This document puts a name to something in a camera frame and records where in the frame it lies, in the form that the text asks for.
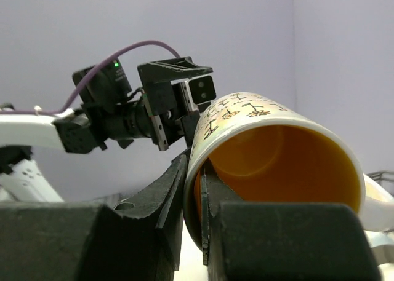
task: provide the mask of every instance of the mug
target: mug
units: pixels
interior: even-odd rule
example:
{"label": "mug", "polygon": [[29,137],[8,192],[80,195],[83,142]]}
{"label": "mug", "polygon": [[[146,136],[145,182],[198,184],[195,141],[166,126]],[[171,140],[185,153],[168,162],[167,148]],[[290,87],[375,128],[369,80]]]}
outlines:
{"label": "mug", "polygon": [[273,100],[239,92],[213,102],[196,128],[183,216],[200,248],[199,170],[207,159],[246,201],[342,203],[365,230],[394,226],[394,205],[366,198],[360,163],[337,135]]}

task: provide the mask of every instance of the mug handle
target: mug handle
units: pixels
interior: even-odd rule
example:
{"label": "mug handle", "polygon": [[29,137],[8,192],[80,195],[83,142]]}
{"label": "mug handle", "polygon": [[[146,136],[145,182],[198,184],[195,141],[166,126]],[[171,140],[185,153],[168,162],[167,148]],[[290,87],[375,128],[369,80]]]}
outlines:
{"label": "mug handle", "polygon": [[380,187],[374,180],[367,175],[364,179],[379,191],[387,201],[377,200],[366,196],[364,206],[359,212],[359,217],[364,230],[367,231],[386,231],[394,228],[394,197]]}
{"label": "mug handle", "polygon": [[394,239],[382,232],[366,232],[377,265],[394,264]]}

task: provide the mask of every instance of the hole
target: hole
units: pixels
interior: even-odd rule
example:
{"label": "hole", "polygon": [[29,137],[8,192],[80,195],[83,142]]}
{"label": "hole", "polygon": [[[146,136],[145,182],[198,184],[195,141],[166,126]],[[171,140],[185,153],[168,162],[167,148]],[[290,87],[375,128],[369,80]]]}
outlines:
{"label": "hole", "polygon": [[130,202],[123,202],[116,206],[115,210],[128,210],[134,207],[133,203]]}

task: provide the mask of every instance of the mug rim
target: mug rim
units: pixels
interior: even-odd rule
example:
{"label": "mug rim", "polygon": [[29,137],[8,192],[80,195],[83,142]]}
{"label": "mug rim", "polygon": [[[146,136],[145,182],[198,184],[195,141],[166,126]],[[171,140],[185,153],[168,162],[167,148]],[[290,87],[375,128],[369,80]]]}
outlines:
{"label": "mug rim", "polygon": [[360,205],[358,207],[358,213],[364,207],[364,201],[366,196],[366,187],[364,183],[364,173],[362,171],[360,162],[358,161],[355,153],[350,149],[350,147],[342,141],[334,132],[330,131],[326,127],[307,119],[306,117],[289,117],[289,116],[281,116],[281,117],[266,117],[259,121],[253,123],[243,124],[237,128],[234,128],[231,132],[226,132],[226,134],[221,134],[217,137],[215,143],[209,144],[209,146],[202,152],[198,157],[196,157],[193,164],[189,165],[187,177],[185,180],[184,190],[183,190],[183,218],[185,220],[186,227],[190,234],[190,237],[193,239],[194,243],[197,247],[202,250],[202,237],[201,237],[201,222],[197,216],[196,212],[193,212],[194,208],[196,208],[195,200],[194,200],[194,180],[197,175],[198,169],[201,168],[204,161],[208,158],[208,156],[213,152],[213,150],[218,147],[220,144],[229,140],[230,138],[238,135],[246,130],[255,129],[257,127],[269,126],[269,125],[288,125],[300,127],[302,129],[309,129],[316,133],[320,133],[335,144],[337,144],[343,152],[348,156],[351,160],[353,167],[355,168],[355,172],[357,173],[358,182],[360,185]]}

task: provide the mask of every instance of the white surface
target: white surface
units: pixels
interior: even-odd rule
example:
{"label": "white surface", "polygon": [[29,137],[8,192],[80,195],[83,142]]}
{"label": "white surface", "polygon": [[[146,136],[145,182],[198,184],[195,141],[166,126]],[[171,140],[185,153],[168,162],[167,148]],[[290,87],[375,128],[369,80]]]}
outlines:
{"label": "white surface", "polygon": [[203,254],[191,239],[185,223],[183,223],[182,249],[180,251],[180,267],[175,272],[174,281],[208,280],[208,269],[203,265]]}
{"label": "white surface", "polygon": [[294,0],[294,29],[299,113],[393,170],[394,0]]}
{"label": "white surface", "polygon": [[379,266],[380,273],[382,274],[382,281],[394,280],[394,265],[383,264]]}

